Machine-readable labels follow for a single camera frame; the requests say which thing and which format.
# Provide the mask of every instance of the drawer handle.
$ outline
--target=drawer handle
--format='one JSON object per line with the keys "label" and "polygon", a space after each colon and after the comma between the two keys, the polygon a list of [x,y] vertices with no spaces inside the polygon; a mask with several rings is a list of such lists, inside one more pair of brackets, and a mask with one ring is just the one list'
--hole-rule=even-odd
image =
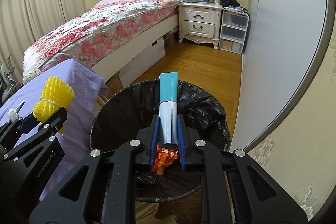
{"label": "drawer handle", "polygon": [[194,18],[196,17],[201,17],[201,19],[204,19],[204,17],[200,16],[200,15],[195,15]]}
{"label": "drawer handle", "polygon": [[193,27],[196,29],[196,30],[200,30],[200,29],[203,29],[203,27],[199,27],[198,29],[195,27],[195,25],[193,25]]}

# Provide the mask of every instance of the plastic bag under bed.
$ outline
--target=plastic bag under bed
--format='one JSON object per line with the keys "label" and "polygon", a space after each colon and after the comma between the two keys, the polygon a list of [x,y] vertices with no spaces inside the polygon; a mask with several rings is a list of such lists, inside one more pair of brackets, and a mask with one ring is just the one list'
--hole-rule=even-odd
{"label": "plastic bag under bed", "polygon": [[[187,127],[198,131],[201,139],[228,151],[230,133],[223,106],[203,89],[187,82],[178,82],[177,112],[183,114]],[[91,130],[90,147],[102,151],[118,149],[135,139],[140,129],[149,127],[153,114],[159,114],[159,80],[131,85],[102,107]],[[185,172],[179,160],[156,176],[155,184],[136,192],[136,200],[168,202],[183,198],[200,188],[199,172]]]}

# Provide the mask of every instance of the metal screw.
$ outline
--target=metal screw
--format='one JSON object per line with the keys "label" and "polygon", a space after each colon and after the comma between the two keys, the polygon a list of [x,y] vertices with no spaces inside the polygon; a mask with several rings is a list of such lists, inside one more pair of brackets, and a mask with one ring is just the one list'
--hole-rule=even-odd
{"label": "metal screw", "polygon": [[197,141],[195,142],[195,144],[196,144],[197,146],[205,146],[205,141],[203,141],[203,140],[197,140]]}
{"label": "metal screw", "polygon": [[98,157],[100,155],[100,150],[99,149],[94,149],[90,152],[90,155],[92,157]]}
{"label": "metal screw", "polygon": [[238,157],[244,157],[246,154],[245,151],[241,149],[237,149],[235,153]]}
{"label": "metal screw", "polygon": [[130,144],[131,146],[138,146],[138,145],[140,144],[140,141],[139,141],[139,140],[131,140],[131,141],[129,142],[129,144]]}

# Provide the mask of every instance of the crumpled orange wrapper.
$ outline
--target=crumpled orange wrapper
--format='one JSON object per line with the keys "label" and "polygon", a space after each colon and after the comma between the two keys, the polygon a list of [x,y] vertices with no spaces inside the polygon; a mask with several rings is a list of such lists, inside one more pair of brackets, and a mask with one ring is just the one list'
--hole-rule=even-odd
{"label": "crumpled orange wrapper", "polygon": [[179,151],[175,149],[159,148],[159,146],[157,146],[156,152],[157,156],[151,172],[162,175],[165,168],[171,165],[174,160],[177,160],[179,158]]}

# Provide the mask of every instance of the purple tablecloth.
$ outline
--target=purple tablecloth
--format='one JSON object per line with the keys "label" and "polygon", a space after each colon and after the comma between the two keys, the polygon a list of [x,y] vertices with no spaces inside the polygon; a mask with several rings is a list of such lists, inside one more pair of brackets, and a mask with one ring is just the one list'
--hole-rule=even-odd
{"label": "purple tablecloth", "polygon": [[[0,108],[0,126],[8,121],[8,110],[15,109],[22,101],[25,101],[25,104],[19,111],[19,116],[24,118],[30,114],[41,97],[44,84],[52,75],[58,76],[72,87],[74,98],[68,108],[64,132],[56,134],[65,156],[45,187],[41,199],[89,152],[90,131],[95,118],[93,112],[98,93],[101,92],[105,96],[107,94],[107,86],[102,77],[83,63],[69,59],[42,73],[18,90]],[[16,145],[35,134],[37,130],[38,126],[29,134],[22,135]]]}

